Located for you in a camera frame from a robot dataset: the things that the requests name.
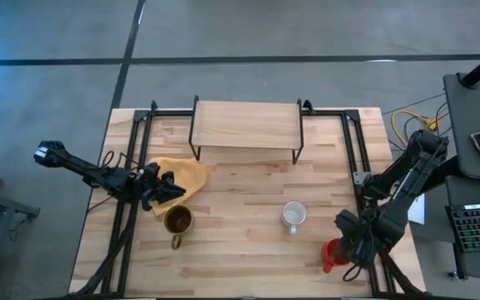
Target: concrete floor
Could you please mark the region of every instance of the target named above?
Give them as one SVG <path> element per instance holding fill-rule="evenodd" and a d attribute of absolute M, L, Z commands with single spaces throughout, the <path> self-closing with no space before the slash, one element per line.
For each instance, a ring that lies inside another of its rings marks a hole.
<path fill-rule="evenodd" d="M 137 2 L 0 0 L 0 59 L 122 58 Z M 480 0 L 147 0 L 133 56 L 479 53 Z M 120 106 L 148 107 L 154 99 L 162 108 L 187 108 L 199 94 L 388 112 L 441 93 L 443 74 L 479 63 L 453 59 L 138 65 L 129 68 Z M 0 193 L 42 208 L 5 245 L 0 299 L 68 290 L 90 189 L 70 172 L 35 164 L 33 151 L 57 139 L 96 162 L 119 73 L 119 65 L 0 67 Z M 409 109 L 432 117 L 444 101 Z M 448 127 L 446 118 L 441 130 Z M 480 299 L 480 279 L 445 276 L 454 269 L 450 245 L 418 237 L 416 245 L 429 292 Z"/>

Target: brown mug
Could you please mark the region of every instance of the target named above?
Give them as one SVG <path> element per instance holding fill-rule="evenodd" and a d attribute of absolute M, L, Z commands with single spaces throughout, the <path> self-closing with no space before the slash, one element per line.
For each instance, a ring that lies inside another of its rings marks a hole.
<path fill-rule="evenodd" d="M 172 249 L 181 247 L 183 235 L 188 233 L 193 225 L 193 215 L 188 207 L 176 205 L 170 208 L 164 215 L 164 226 L 173 234 Z"/>

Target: red cup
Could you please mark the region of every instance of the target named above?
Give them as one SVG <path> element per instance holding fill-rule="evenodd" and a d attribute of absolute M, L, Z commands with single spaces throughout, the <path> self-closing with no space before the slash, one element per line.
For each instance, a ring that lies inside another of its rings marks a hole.
<path fill-rule="evenodd" d="M 335 238 L 331 242 L 326 242 L 322 247 L 323 271 L 325 273 L 331 272 L 334 266 L 345 266 L 349 263 L 334 253 L 334 248 L 338 245 L 339 241 L 339 238 Z"/>

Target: white mug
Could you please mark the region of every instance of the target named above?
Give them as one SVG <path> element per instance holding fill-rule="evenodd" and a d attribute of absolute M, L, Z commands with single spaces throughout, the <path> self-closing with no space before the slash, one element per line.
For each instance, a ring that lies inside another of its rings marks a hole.
<path fill-rule="evenodd" d="M 304 205 L 297 201 L 290 201 L 282 208 L 281 221 L 290 234 L 296 233 L 298 225 L 303 223 L 307 218 L 307 209 Z"/>

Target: keyboard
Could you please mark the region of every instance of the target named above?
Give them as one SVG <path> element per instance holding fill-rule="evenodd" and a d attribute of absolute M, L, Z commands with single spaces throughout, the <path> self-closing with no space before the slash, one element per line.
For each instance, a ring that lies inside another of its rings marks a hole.
<path fill-rule="evenodd" d="M 447 206 L 446 210 L 460 251 L 480 252 L 480 204 Z"/>

